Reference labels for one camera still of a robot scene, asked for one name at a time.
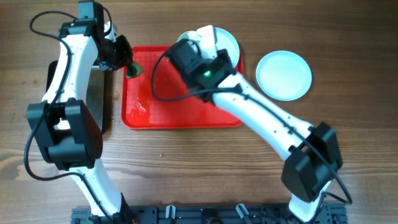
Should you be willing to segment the green yellow sponge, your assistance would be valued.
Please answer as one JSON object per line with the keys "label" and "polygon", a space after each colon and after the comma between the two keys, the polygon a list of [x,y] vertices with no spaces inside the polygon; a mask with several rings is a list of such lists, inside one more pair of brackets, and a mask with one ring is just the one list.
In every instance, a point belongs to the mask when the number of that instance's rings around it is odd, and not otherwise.
{"label": "green yellow sponge", "polygon": [[143,73],[143,68],[136,62],[130,63],[126,66],[126,78],[137,78]]}

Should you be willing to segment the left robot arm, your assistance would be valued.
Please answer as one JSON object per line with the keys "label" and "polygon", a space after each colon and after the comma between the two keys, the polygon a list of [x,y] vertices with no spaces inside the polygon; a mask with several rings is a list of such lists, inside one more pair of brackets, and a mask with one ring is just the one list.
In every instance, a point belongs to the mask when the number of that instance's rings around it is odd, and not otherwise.
{"label": "left robot arm", "polygon": [[29,142],[36,142],[45,162],[60,177],[71,177],[90,203],[93,223],[136,223],[123,194],[110,180],[101,160],[103,133],[86,105],[91,71],[126,68],[135,78],[142,67],[133,61],[132,48],[119,35],[109,11],[95,1],[80,1],[78,15],[64,23],[55,39],[60,56],[40,103],[30,104]]}

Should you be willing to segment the white plate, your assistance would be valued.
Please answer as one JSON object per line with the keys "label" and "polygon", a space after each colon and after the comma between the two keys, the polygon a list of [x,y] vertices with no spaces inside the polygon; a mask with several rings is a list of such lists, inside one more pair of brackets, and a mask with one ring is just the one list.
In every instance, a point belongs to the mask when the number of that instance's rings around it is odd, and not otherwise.
{"label": "white plate", "polygon": [[312,85],[312,71],[298,54],[277,50],[263,56],[256,67],[256,81],[269,97],[293,101],[304,96]]}
{"label": "white plate", "polygon": [[[195,52],[198,52],[197,47],[193,40],[190,40],[188,38],[188,32],[184,32],[177,41],[180,41],[182,39],[188,39],[188,44],[192,47],[192,49]],[[222,50],[226,49],[228,51],[229,57],[231,59],[231,63],[234,68],[236,68],[239,58],[240,58],[240,49],[238,42],[236,39],[233,37],[232,34],[230,34],[228,31],[221,29],[219,27],[215,27],[215,34],[216,34],[216,50]]]}

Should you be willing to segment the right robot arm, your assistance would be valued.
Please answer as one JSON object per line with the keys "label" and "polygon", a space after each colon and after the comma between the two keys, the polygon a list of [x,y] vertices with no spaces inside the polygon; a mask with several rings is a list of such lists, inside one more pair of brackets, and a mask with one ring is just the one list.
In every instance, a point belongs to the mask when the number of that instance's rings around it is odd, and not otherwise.
{"label": "right robot arm", "polygon": [[193,95],[240,119],[278,153],[282,182],[292,194],[289,210],[313,222],[343,165],[335,130],[324,122],[314,127],[268,100],[235,70],[226,50],[209,58],[182,39],[165,54]]}

